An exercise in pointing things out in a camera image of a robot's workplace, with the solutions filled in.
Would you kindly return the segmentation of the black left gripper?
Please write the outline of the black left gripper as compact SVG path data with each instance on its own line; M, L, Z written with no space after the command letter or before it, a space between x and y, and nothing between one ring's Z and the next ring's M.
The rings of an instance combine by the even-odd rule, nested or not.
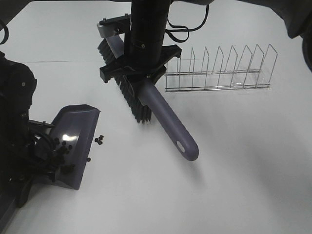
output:
M18 167L14 181L15 204L22 207L28 201L30 190L37 180L47 180L55 183L60 176L60 166L57 165L54 152L56 143L49 136L54 125L29 121L29 140L18 154Z

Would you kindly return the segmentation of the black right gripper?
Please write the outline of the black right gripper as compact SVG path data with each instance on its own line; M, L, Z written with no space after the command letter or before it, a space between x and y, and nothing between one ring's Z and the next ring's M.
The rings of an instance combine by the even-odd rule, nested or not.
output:
M154 83L167 71L166 64L174 57L180 58L182 49L177 45L163 46L161 49L160 59L155 65L139 64L138 58L130 58L121 55L116 58L108 44L99 45L99 53L103 57L106 65L100 67L100 77L104 83L112 78L134 76L147 76Z

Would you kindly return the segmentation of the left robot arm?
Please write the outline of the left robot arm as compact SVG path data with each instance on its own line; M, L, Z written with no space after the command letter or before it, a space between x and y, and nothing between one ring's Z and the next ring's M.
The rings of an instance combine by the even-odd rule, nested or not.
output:
M37 80L30 68L0 54L0 229L29 197L34 181L55 182L61 161L56 143L45 133L52 124L30 121Z

